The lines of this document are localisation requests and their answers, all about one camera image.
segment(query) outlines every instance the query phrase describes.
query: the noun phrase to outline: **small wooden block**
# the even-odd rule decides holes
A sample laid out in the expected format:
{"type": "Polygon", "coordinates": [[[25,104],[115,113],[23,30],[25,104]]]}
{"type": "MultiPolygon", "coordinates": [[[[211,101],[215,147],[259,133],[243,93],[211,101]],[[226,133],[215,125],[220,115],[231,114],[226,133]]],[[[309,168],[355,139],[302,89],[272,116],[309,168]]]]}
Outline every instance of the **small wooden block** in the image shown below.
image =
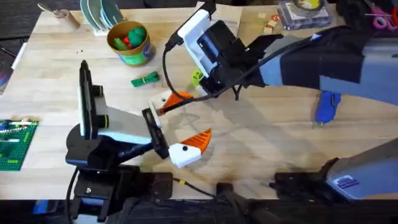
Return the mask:
{"type": "Polygon", "coordinates": [[[259,14],[257,15],[257,17],[258,17],[258,18],[261,18],[261,19],[266,19],[267,14],[266,14],[265,12],[261,12],[261,13],[259,13],[259,14]]]}
{"type": "Polygon", "coordinates": [[[265,35],[271,35],[272,34],[272,28],[265,27],[264,31],[262,33],[265,34],[265,35]]]}
{"type": "Polygon", "coordinates": [[[276,21],[270,20],[270,21],[268,21],[268,24],[267,24],[267,25],[269,25],[269,26],[271,26],[271,27],[275,27],[276,24],[277,24],[276,21]]]}

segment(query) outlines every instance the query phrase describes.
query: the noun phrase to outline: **green toy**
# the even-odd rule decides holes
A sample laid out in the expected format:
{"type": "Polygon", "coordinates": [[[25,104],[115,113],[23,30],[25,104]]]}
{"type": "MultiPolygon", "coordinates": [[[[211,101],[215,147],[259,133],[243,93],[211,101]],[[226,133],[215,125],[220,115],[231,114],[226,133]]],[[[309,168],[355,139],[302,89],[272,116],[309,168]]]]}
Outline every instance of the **green toy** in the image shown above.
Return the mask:
{"type": "Polygon", "coordinates": [[[192,84],[193,87],[197,87],[199,85],[200,80],[203,78],[203,73],[199,68],[192,72],[192,84]]]}
{"type": "Polygon", "coordinates": [[[137,27],[137,28],[129,31],[128,37],[129,37],[131,46],[138,47],[142,43],[144,43],[145,38],[147,37],[147,32],[145,31],[144,28],[137,27]]]}
{"type": "Polygon", "coordinates": [[[147,32],[143,27],[137,27],[133,29],[133,31],[140,37],[142,37],[145,40],[145,37],[147,37],[147,32]]]}
{"type": "Polygon", "coordinates": [[[114,39],[114,46],[118,50],[130,50],[129,47],[125,43],[123,43],[123,41],[119,38],[114,39]]]}

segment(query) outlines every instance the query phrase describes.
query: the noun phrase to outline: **green lego baseplate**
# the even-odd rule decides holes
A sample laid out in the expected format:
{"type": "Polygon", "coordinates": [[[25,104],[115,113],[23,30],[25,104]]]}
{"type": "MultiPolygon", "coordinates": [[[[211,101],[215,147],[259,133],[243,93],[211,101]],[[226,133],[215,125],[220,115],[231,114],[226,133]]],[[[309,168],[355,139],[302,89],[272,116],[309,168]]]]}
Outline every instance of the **green lego baseplate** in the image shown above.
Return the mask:
{"type": "Polygon", "coordinates": [[[13,124],[10,121],[7,129],[0,130],[0,170],[20,170],[26,152],[32,141],[38,121],[30,124],[13,124]]]}

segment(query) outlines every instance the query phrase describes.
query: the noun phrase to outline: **red toy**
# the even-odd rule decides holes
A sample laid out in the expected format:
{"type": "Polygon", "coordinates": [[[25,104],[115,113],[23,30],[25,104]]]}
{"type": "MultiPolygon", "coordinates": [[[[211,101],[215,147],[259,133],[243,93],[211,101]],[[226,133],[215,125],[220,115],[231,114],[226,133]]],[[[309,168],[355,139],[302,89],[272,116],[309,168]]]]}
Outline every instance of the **red toy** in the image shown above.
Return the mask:
{"type": "Polygon", "coordinates": [[[122,41],[123,41],[124,44],[127,45],[127,47],[128,47],[129,49],[133,49],[133,48],[134,48],[134,47],[131,47],[130,40],[129,40],[129,37],[128,37],[128,36],[126,36],[125,38],[123,38],[122,41]]]}

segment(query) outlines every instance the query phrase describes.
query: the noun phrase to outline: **blue object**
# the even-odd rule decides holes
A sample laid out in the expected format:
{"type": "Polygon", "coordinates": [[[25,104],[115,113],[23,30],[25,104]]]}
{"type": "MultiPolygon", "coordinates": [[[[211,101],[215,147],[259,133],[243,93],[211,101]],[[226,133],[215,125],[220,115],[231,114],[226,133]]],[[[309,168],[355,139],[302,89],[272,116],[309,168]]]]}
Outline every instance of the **blue object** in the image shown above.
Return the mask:
{"type": "Polygon", "coordinates": [[[333,121],[336,115],[337,106],[341,101],[340,93],[323,91],[319,97],[318,109],[315,113],[315,121],[323,126],[333,121]]]}
{"type": "Polygon", "coordinates": [[[37,200],[33,207],[33,214],[45,214],[48,203],[48,200],[37,200]]]}
{"type": "Polygon", "coordinates": [[[8,123],[10,120],[0,120],[0,130],[7,130],[8,129],[8,123]]]}

